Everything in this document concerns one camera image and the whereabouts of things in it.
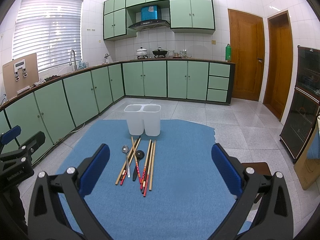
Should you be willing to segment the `blue box on hood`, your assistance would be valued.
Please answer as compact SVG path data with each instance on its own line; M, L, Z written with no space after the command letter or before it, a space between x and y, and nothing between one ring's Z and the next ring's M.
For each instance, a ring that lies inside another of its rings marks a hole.
M141 21L147 20L160 20L161 9L158 5L149 5L146 7L142 7L140 10Z

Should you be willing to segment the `green upper kitchen cabinets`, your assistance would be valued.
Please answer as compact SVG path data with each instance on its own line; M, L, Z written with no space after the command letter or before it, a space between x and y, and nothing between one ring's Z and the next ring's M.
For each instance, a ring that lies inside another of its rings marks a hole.
M138 32L129 28L141 21L140 10L158 5L161 20L170 23L175 33L213 34L215 31L213 0L106 0L103 10L103 37L115 41L135 37Z

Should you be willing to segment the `white window blinds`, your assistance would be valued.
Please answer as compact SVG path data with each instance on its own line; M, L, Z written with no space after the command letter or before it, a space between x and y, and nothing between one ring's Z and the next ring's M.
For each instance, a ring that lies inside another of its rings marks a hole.
M82 60L81 8L84 0L21 0L12 41L12 58L37 54L39 71Z

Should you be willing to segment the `black plastic spoon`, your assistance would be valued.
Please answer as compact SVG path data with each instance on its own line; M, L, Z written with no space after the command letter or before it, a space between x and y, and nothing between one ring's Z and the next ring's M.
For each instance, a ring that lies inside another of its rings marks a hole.
M144 155L145 155L145 153L144 153L143 150L137 150L136 153L135 153L136 166L135 166L135 169L133 171L132 181L136 181L137 178L140 181L139 162L144 158Z

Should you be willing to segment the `plain wooden chopstick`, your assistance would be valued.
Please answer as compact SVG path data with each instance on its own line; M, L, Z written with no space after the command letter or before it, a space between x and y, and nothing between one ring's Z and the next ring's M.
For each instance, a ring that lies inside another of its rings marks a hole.
M155 161L155 151L156 151L156 140L153 142L152 149L152 158L151 158L151 170L150 170L150 183L149 183L149 191L152 191L152 182L153 182L153 170L154 170L154 161Z

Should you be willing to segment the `green lower kitchen cabinets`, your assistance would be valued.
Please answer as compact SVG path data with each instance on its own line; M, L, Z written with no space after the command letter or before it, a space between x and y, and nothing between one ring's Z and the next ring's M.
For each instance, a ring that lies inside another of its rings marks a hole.
M195 59L118 62L60 76L1 106L1 132L21 128L3 152L41 131L45 143L32 157L38 161L77 127L129 96L228 105L234 76L234 63Z

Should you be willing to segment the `chrome sink faucet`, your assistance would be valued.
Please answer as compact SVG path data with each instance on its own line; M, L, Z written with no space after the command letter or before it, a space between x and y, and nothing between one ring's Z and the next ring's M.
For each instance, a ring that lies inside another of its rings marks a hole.
M73 66L74 71L77 71L75 51L73 49L71 49L70 54L71 54L71 57L70 57L69 65Z

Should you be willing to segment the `white double utensil holder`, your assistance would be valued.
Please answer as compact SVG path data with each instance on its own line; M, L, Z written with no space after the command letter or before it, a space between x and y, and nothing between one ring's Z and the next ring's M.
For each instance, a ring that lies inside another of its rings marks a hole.
M124 109L127 127L131 135L145 133L157 137L161 132L161 106L157 104L131 104Z

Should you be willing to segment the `cardboard box at right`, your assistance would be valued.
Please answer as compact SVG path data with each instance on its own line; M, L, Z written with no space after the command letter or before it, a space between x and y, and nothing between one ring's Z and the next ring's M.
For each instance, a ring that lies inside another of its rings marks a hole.
M307 190L319 178L319 119L294 170L303 190Z

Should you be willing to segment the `cardboard box with printing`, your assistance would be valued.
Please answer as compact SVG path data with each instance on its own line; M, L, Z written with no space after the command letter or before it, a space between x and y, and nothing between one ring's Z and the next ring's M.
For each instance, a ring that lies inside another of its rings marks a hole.
M2 66L5 94L8 100L39 82L37 54L29 54Z

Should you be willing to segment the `blue table mat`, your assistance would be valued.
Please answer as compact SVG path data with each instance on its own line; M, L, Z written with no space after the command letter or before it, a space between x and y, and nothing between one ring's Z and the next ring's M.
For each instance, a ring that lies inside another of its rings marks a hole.
M235 203L212 161L213 128L183 120L162 120L155 138L152 190L139 182L116 185L124 164L123 145L131 145L124 120L93 124L61 164L58 173L77 167L101 144L110 159L85 201L114 239L207 239Z

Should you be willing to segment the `silver metal spoon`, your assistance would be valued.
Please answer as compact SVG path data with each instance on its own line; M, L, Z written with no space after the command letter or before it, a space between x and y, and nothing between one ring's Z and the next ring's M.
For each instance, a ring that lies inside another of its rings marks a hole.
M126 158L126 174L127 177L130 178L130 164L129 164L129 147L127 145L123 145L121 148L122 152L125 154Z

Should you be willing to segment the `wooden chopstick bundle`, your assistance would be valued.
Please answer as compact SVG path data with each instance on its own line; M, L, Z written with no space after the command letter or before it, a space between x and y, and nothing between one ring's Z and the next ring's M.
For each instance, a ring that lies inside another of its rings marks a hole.
M134 158L135 150L137 150L139 143L140 143L140 137L136 141L132 141L131 150L126 155L128 161L126 162L126 171L123 172L123 175L120 178L120 185L123 185L126 177L127 178L131 177L130 165L131 165L132 159Z
M135 166L137 168L137 174L138 174L138 176L140 176L139 165L138 165L137 157L136 157L136 151L137 151L137 148L140 143L140 137L136 141L134 141L133 137L131 137L131 142L132 142L131 149L129 149L129 147L127 145L124 145L122 147L122 152L125 154L125 162L124 162L124 165L122 166L122 169L118 175L118 178L116 179L116 182L115 182L116 185L118 185L119 183L122 185L124 182L124 179L126 177L130 178L130 176L131 176L130 165L131 165L132 159L135 159Z

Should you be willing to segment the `dark-tipped wooden chopstick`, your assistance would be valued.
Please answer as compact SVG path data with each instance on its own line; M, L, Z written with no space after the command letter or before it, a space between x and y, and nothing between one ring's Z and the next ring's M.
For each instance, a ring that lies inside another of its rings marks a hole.
M146 192L148 190L148 182L149 182L149 174L150 174L150 168L151 168L151 158L152 158L152 152L153 152L153 145L154 143L151 141L151 148L149 152L149 159L148 159L148 169L147 169L147 174L146 174L146 180L145 180L145 185L144 185L144 191L143 191L143 197L146 197Z

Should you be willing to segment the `black range hood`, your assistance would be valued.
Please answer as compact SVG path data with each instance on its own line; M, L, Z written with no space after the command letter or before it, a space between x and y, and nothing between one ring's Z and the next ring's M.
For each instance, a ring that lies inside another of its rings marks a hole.
M130 29L135 31L144 31L147 29L154 29L160 27L170 27L170 23L166 20L146 20L140 21L129 26Z

